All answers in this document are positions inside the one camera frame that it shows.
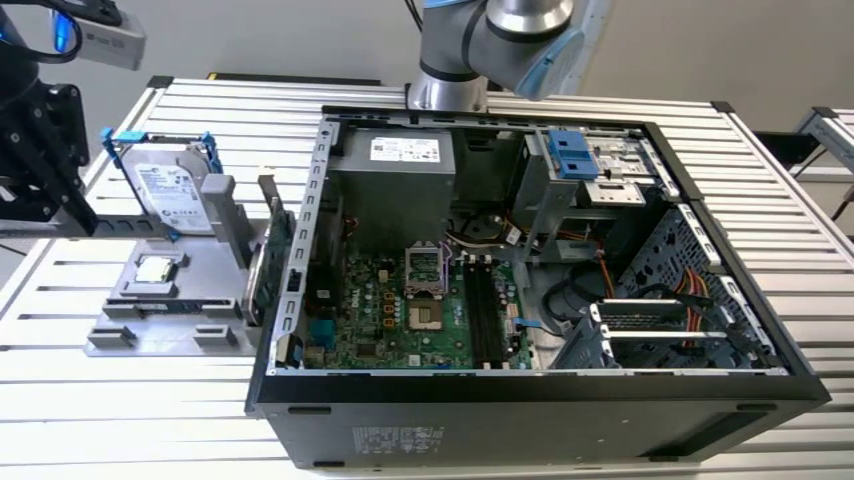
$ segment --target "small chip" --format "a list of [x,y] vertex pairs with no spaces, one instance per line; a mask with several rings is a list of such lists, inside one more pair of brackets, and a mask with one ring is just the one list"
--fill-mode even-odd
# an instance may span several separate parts
[[133,281],[137,283],[165,283],[175,270],[175,261],[169,257],[144,257],[136,267]]
[[376,344],[375,343],[358,343],[356,344],[356,357],[375,357],[376,356]]

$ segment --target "aluminum extrusion table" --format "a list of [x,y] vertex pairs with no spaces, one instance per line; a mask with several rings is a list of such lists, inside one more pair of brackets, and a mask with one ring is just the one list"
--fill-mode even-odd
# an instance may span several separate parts
[[[209,130],[239,182],[235,196],[249,216],[261,217],[260,170],[272,169],[284,202],[299,207],[324,104],[400,108],[403,92],[173,80],[145,90],[120,128]],[[702,465],[363,475],[746,480],[774,471],[778,480],[854,478],[854,247],[738,116],[708,102],[555,97],[531,103],[494,93],[490,105],[495,114],[658,123],[833,402]],[[87,180],[99,213],[139,209],[104,155]],[[0,477],[313,478],[287,460],[267,422],[243,416],[252,358],[83,354],[132,247],[129,241],[39,241],[0,294]]]

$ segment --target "ram slot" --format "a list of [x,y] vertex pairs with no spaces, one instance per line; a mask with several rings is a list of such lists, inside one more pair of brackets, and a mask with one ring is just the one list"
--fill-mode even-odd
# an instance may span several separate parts
[[500,368],[504,343],[491,265],[468,264],[463,272],[474,364]]

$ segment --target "green circuit board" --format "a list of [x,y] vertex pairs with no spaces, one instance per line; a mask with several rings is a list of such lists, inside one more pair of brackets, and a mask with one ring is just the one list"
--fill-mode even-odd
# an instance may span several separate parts
[[[515,290],[511,268],[494,269],[499,291]],[[404,257],[378,258],[351,254],[347,258],[342,290],[340,316],[335,325],[335,346],[323,355],[307,356],[308,368],[325,369],[471,369],[472,350],[468,330],[462,264],[448,267],[448,289],[442,300],[431,306],[440,318],[430,318],[434,328],[419,329],[410,318],[411,307],[418,309],[432,299],[407,299],[404,287]],[[514,298],[504,299],[514,303]],[[507,306],[499,305],[500,322],[506,333],[504,347],[510,347]],[[510,368],[530,368],[527,339],[522,333],[522,350],[507,358]]]

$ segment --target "label sticker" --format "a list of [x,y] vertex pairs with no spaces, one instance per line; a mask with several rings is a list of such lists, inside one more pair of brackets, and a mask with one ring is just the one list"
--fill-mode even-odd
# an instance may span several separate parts
[[507,243],[515,245],[519,243],[519,237],[522,236],[522,230],[516,227],[511,227],[510,233],[507,234]]
[[371,140],[371,160],[439,163],[439,140],[376,137]]
[[436,453],[444,427],[354,427],[352,437],[360,455]]
[[140,163],[136,173],[160,220],[181,233],[211,231],[192,175],[176,165]]
[[169,307],[167,307],[163,303],[137,303],[135,305],[137,310],[159,310],[159,311],[165,311],[169,309]]

